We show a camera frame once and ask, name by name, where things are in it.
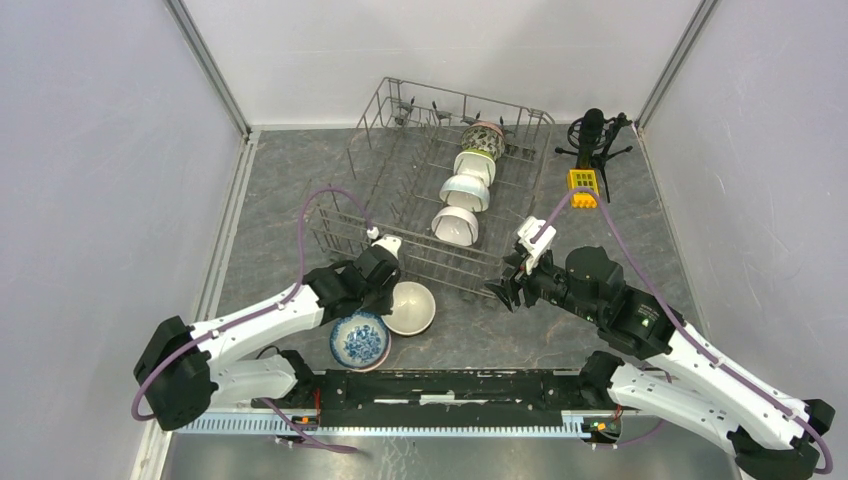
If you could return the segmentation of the grey wire dish rack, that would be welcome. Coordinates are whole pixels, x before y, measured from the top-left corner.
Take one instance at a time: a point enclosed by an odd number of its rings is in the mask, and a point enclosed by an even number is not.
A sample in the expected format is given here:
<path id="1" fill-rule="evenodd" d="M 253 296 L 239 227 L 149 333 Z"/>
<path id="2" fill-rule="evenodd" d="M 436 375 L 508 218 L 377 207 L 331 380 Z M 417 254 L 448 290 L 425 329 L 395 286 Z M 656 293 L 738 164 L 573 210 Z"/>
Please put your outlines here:
<path id="1" fill-rule="evenodd" d="M 478 121 L 502 129 L 491 203 L 477 214 L 479 235 L 468 246 L 434 233 L 450 193 L 464 132 Z M 367 211 L 383 234 L 402 239 L 401 269 L 410 280 L 490 296 L 484 283 L 499 276 L 514 231 L 532 214 L 556 124 L 545 111 L 385 77 L 357 121 L 313 205 L 310 227 L 320 248 L 354 258 L 368 244 Z"/>

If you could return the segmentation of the green and white bowl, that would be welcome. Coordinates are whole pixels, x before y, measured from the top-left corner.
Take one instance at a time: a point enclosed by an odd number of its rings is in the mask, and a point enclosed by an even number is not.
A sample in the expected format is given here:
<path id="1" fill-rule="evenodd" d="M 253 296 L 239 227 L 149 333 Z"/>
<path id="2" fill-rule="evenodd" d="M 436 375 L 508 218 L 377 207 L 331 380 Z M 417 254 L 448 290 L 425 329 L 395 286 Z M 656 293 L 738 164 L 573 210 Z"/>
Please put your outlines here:
<path id="1" fill-rule="evenodd" d="M 466 149 L 457 154 L 453 173 L 478 178 L 486 187 L 493 183 L 497 172 L 496 161 L 485 151 Z"/>

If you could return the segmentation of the floral brown patterned bowl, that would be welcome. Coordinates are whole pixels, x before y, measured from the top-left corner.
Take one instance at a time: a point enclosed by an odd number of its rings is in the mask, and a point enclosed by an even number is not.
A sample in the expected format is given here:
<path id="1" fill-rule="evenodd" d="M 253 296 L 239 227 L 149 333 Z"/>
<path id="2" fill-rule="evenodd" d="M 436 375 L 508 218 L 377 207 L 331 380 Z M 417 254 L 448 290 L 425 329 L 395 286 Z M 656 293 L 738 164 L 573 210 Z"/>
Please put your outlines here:
<path id="1" fill-rule="evenodd" d="M 464 130 L 460 146 L 463 150 L 484 152 L 494 161 L 499 160 L 506 150 L 506 140 L 502 129 L 491 122 L 480 121 Z"/>

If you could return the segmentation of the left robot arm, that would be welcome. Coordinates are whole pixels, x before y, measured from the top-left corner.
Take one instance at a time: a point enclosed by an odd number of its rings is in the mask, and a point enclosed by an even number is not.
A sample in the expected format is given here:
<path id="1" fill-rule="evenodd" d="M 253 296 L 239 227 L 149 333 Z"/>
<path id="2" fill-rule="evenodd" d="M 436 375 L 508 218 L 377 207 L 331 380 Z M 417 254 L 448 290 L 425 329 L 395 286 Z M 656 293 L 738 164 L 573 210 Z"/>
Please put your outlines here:
<path id="1" fill-rule="evenodd" d="M 284 337 L 363 311 L 383 315 L 400 278 L 402 241 L 387 235 L 356 259 L 315 268 L 283 292 L 212 320 L 162 321 L 134 369 L 131 413 L 164 431 L 187 426 L 210 407 L 259 398 L 306 405 L 314 381 L 298 355 L 249 354 Z"/>

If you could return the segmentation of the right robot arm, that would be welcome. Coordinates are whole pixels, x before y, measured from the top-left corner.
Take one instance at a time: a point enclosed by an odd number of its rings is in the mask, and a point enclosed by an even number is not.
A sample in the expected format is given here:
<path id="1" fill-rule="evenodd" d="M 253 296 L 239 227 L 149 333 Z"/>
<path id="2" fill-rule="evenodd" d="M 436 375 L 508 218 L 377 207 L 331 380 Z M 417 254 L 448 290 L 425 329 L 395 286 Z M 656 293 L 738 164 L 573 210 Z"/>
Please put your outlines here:
<path id="1" fill-rule="evenodd" d="M 508 309 L 543 300 L 593 324 L 610 346 L 579 373 L 585 405 L 616 404 L 685 428 L 754 479 L 832 472 L 823 441 L 832 406 L 782 393 L 723 355 L 675 310 L 628 285 L 603 248 L 578 248 L 558 266 L 549 251 L 534 257 L 517 246 L 504 262 L 485 286 Z"/>

